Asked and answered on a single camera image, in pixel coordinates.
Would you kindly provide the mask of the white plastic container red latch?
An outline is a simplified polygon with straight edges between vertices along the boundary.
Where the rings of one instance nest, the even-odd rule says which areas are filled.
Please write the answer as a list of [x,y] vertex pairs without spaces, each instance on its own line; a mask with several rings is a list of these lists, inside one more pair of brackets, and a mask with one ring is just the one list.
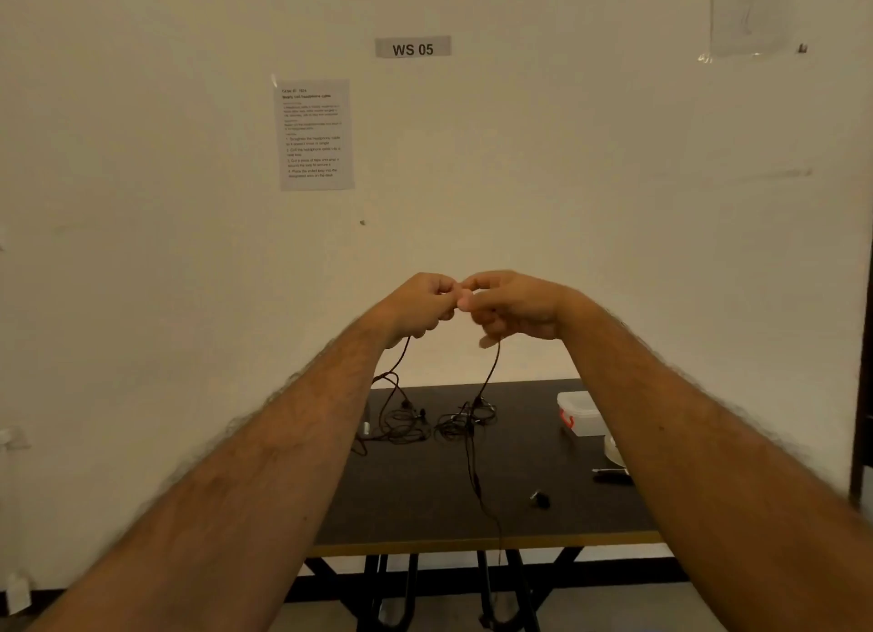
[[587,391],[561,392],[556,396],[562,423],[577,437],[606,436],[604,418]]

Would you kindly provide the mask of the person's right hand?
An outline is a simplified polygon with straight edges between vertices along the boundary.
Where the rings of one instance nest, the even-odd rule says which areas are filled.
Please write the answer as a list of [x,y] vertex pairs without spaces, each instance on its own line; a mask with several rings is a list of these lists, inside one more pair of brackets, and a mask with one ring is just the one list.
[[515,271],[485,271],[460,283],[462,291],[491,291],[493,308],[464,311],[484,332],[478,345],[497,346],[513,335],[559,340],[562,309],[573,291],[564,285]]

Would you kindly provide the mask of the dark table with black legs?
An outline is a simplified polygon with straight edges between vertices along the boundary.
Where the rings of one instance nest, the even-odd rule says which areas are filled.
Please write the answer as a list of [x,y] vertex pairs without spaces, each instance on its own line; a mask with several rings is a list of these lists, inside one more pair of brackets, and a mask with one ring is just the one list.
[[[654,545],[656,526],[632,486],[595,483],[598,437],[577,437],[557,395],[575,380],[489,384],[493,424],[472,439],[398,446],[350,458],[288,600],[338,600],[357,632],[407,632],[420,594],[475,593],[491,632],[539,632],[555,588],[682,583],[674,558],[576,561],[596,547]],[[551,508],[531,506],[536,491]]]

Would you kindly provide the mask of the grey wall label sign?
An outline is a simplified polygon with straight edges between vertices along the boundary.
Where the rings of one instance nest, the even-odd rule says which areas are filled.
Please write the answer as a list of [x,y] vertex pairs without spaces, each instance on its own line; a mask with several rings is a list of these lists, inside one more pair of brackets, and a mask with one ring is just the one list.
[[382,37],[375,40],[376,57],[380,59],[413,59],[452,55],[450,35]]

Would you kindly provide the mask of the person's left forearm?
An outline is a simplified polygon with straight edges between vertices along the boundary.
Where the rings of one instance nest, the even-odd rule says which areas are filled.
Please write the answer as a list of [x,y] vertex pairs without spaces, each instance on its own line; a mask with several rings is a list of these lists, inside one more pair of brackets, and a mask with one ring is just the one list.
[[384,309],[356,320],[29,632],[266,632],[341,480],[377,363],[411,334]]

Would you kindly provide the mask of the clear plastic sheet sleeve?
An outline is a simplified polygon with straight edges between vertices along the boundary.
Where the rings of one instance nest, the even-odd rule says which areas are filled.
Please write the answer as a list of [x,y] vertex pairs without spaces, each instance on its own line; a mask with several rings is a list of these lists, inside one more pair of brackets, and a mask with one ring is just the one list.
[[793,11],[794,0],[710,0],[709,45],[697,60],[790,52]]

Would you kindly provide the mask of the person's left hand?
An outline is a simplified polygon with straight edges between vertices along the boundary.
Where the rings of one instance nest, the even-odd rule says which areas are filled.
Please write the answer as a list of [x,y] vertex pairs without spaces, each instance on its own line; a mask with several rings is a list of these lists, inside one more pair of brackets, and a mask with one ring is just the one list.
[[371,311],[384,330],[385,348],[404,339],[419,339],[451,319],[461,292],[460,284],[443,274],[421,272],[410,277]]

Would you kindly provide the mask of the white instruction paper sheet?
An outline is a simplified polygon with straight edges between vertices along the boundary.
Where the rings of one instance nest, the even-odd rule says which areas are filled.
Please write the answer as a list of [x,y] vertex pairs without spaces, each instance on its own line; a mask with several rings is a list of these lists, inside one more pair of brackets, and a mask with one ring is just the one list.
[[273,77],[272,85],[281,191],[354,189],[350,82]]

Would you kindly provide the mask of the white wall socket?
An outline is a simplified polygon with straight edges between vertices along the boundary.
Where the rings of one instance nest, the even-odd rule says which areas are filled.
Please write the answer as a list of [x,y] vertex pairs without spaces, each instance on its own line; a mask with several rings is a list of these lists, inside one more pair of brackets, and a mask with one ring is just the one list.
[[22,614],[32,606],[30,580],[21,570],[13,570],[5,577],[5,601],[9,616]]

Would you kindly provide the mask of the dark door edge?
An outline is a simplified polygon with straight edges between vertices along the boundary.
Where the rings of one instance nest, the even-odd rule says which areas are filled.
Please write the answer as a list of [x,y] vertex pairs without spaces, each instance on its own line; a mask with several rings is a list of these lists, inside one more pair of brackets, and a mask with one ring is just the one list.
[[848,486],[848,499],[857,510],[862,507],[864,469],[867,467],[873,468],[873,236],[869,247],[857,410]]

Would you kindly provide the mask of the person's right forearm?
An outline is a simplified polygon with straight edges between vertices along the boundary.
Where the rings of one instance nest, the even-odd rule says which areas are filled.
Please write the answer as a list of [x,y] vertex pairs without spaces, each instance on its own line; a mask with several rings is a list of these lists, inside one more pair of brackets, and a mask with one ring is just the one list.
[[797,458],[559,287],[562,341],[664,540],[729,632],[873,632],[873,527]]

